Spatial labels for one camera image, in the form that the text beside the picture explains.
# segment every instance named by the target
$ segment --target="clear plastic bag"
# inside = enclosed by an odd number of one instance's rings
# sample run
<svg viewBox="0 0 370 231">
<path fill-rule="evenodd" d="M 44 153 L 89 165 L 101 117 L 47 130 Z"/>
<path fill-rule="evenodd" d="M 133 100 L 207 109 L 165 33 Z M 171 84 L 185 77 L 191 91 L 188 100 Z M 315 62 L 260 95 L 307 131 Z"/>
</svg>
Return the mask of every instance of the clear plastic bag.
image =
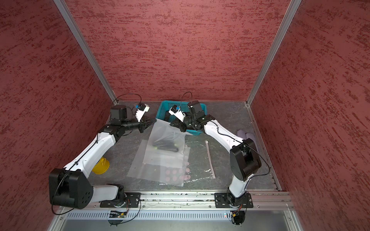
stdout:
<svg viewBox="0 0 370 231">
<path fill-rule="evenodd" d="M 199 187 L 202 189 L 212 188 L 216 182 L 226 177 L 229 178 L 228 171 L 223 171 L 223 167 L 217 164 L 229 161 L 229 155 L 227 151 L 215 152 L 215 148 L 222 148 L 222 146 L 214 139 L 209 141 L 209 152 L 211 156 L 211 162 L 214 170 L 212 172 L 210 166 L 210 158 L 208 157 L 207 147 L 205 141 L 209 139 L 207 136 L 190 136 L 186 138 L 185 144 L 191 147 L 191 151 L 188 158 L 187 167 L 185 169 L 184 186 L 185 187 Z"/>
<path fill-rule="evenodd" d="M 180 169 L 184 159 L 185 135 L 169 122 L 157 119 L 148 140 L 143 163 Z"/>
<path fill-rule="evenodd" d="M 147 140 L 142 140 L 138 151 L 136 152 L 134 161 L 128 171 L 128 177 L 134 177 L 145 180 L 158 181 L 176 186 L 184 185 L 184 175 L 186 164 L 188 162 L 190 148 L 183 147 L 183 160 L 180 168 L 165 167 L 155 164 L 143 163 L 145 149 L 148 144 Z"/>
</svg>

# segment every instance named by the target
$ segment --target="red wire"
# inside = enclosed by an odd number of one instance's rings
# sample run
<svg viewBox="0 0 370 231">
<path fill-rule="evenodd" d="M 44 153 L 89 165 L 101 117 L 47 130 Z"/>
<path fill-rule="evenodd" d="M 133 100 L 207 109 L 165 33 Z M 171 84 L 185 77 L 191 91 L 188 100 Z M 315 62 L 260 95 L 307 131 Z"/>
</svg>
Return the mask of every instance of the red wire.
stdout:
<svg viewBox="0 0 370 231">
<path fill-rule="evenodd" d="M 240 211 L 240 209 L 242 208 L 242 205 L 240 205 L 240 207 L 239 207 L 239 209 L 238 210 L 235 210 L 234 212 L 232 212 L 232 213 L 236 213 L 236 212 L 238 212 L 238 211 Z"/>
<path fill-rule="evenodd" d="M 126 210 L 127 210 L 127 213 L 128 213 L 128 204 L 130 203 L 130 200 L 127 198 L 128 200 L 128 203 L 126 204 Z"/>
</svg>

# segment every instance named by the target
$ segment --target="vent grille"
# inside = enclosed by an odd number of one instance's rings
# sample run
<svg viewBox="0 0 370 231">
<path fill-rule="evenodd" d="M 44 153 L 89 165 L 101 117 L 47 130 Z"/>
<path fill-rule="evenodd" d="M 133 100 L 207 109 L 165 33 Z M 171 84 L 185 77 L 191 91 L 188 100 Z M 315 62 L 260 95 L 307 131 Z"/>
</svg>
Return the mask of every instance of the vent grille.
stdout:
<svg viewBox="0 0 370 231">
<path fill-rule="evenodd" d="M 106 220 L 109 211 L 81 210 L 69 212 L 66 219 L 69 220 Z"/>
<path fill-rule="evenodd" d="M 69 212 L 68 220 L 129 220 L 136 214 L 137 210 L 129 211 L 126 218 L 108 218 L 109 211 L 81 210 Z M 229 220 L 230 211 L 168 211 L 168 210 L 141 210 L 136 220 Z"/>
</svg>

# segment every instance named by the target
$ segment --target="gray table surface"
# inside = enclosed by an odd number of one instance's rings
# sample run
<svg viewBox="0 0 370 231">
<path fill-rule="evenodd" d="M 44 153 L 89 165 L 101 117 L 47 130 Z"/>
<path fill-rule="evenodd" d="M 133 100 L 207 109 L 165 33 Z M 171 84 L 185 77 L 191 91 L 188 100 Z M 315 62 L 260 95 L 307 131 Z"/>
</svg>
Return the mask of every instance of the gray table surface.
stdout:
<svg viewBox="0 0 370 231">
<path fill-rule="evenodd" d="M 150 106 L 146 116 L 155 118 L 161 102 L 145 102 Z M 238 129 L 253 133 L 254 130 L 248 117 L 244 102 L 201 102 L 207 105 L 208 114 L 218 122 L 235 133 Z M 124 105 L 132 107 L 133 102 L 123 102 Z M 185 142 L 191 148 L 188 162 L 190 163 L 191 179 L 184 181 L 184 186 L 174 186 L 156 181 L 127 177 L 131 163 L 136 155 L 142 140 L 148 140 L 152 126 L 144 133 L 134 130 L 130 135 L 122 137 L 104 155 L 109 160 L 109 169 L 101 175 L 91 172 L 88 180 L 92 185 L 104 185 L 108 183 L 121 184 L 125 190 L 225 190 L 231 183 L 232 172 L 230 169 L 229 153 L 214 138 L 202 133 L 199 136 L 186 136 Z M 209 160 L 205 141 L 208 140 L 209 152 L 215 172 L 215 179 L 210 178 Z M 262 167 L 257 174 L 268 171 L 266 164 L 261 160 Z M 275 183 L 270 175 L 254 177 L 248 185 L 248 189 L 276 189 Z"/>
</svg>

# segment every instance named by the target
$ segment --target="aluminum frame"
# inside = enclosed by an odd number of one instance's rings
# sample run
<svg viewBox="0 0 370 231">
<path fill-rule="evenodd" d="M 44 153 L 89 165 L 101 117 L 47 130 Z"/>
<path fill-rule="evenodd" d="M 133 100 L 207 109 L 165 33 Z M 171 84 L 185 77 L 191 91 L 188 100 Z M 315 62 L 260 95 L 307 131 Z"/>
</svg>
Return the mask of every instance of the aluminum frame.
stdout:
<svg viewBox="0 0 370 231">
<path fill-rule="evenodd" d="M 115 209 L 125 212 L 126 208 Z M 230 210 L 131 210 L 125 218 L 109 217 L 110 210 L 76 210 L 68 213 L 66 220 L 175 220 L 175 221 L 220 221 L 231 220 Z"/>
<path fill-rule="evenodd" d="M 65 22 L 67 23 L 68 27 L 70 28 L 72 34 L 76 38 L 78 44 L 80 45 L 82 51 L 86 55 L 86 58 L 89 60 L 92 68 L 94 69 L 96 75 L 98 76 L 101 84 L 103 85 L 104 89 L 107 91 L 109 97 L 112 101 L 116 99 L 116 95 L 113 92 L 111 86 L 109 85 L 109 82 L 105 78 L 105 75 L 103 71 L 101 70 L 98 61 L 95 59 L 94 54 L 92 53 L 90 47 L 88 46 L 84 36 L 82 35 L 80 29 L 78 28 L 78 25 L 76 21 L 74 20 L 71 12 L 68 9 L 67 4 L 64 0 L 54 0 L 54 3 L 57 5 L 60 13 L 62 14 Z"/>
<path fill-rule="evenodd" d="M 275 57 L 276 52 L 279 49 L 279 46 L 281 42 L 283 41 L 283 38 L 289 28 L 289 25 L 291 24 L 294 15 L 296 14 L 296 11 L 301 3 L 301 0 L 292 0 L 286 10 L 286 13 L 284 15 L 284 18 L 280 24 L 279 29 L 277 30 L 277 33 L 275 35 L 274 41 L 271 44 L 271 48 L 269 50 L 269 53 L 266 56 L 265 62 L 262 65 L 261 71 L 255 81 L 255 84 L 253 85 L 253 88 L 248 96 L 247 104 L 251 105 L 254 97 L 256 96 L 256 93 L 258 92 L 259 87 L 261 86 L 261 83 L 267 73 L 267 70 L 269 69 L 272 60 Z"/>
<path fill-rule="evenodd" d="M 253 126 L 253 130 L 256 134 L 256 139 L 257 139 L 257 143 L 259 143 L 261 145 L 261 154 L 266 158 L 265 160 L 267 161 L 267 163 L 269 164 L 270 166 L 270 174 L 272 175 L 272 178 L 274 179 L 275 181 L 275 184 L 276 184 L 276 188 L 279 190 L 279 191 L 282 191 L 282 188 L 281 188 L 281 185 L 279 183 L 279 180 L 276 176 L 276 173 L 275 173 L 275 170 L 274 170 L 274 167 L 271 163 L 271 160 L 270 160 L 270 156 L 269 154 L 267 153 L 267 149 L 266 149 L 266 146 L 265 146 L 265 143 L 263 142 L 263 139 L 262 139 L 262 135 L 258 129 L 258 125 L 257 125 L 257 122 L 256 122 L 256 119 L 254 118 L 254 115 L 253 115 L 253 112 L 252 112 L 252 109 L 250 107 L 250 105 L 248 105 L 248 103 L 246 102 L 246 109 L 247 109 L 247 113 L 251 119 L 251 122 L 252 122 L 252 126 Z"/>
<path fill-rule="evenodd" d="M 148 212 L 156 211 L 221 211 L 227 213 L 233 209 L 230 208 L 216 208 L 214 202 L 214 193 L 225 191 L 207 191 L 207 190 L 189 190 L 189 191 L 140 191 L 141 193 L 141 210 Z M 287 224 L 291 231 L 301 231 L 299 220 L 295 213 L 295 208 L 290 198 L 289 192 L 279 191 L 257 191 L 250 190 L 252 196 L 253 208 L 249 210 L 280 210 L 284 211 Z M 60 207 L 57 213 L 67 211 L 68 208 Z M 88 204 L 87 207 L 81 211 L 89 212 L 103 212 L 109 210 L 116 210 L 111 208 L 100 208 L 99 203 Z M 139 208 L 131 208 L 130 211 L 138 211 Z M 49 226 L 48 231 L 58 231 L 61 229 L 67 214 L 55 216 Z"/>
</svg>

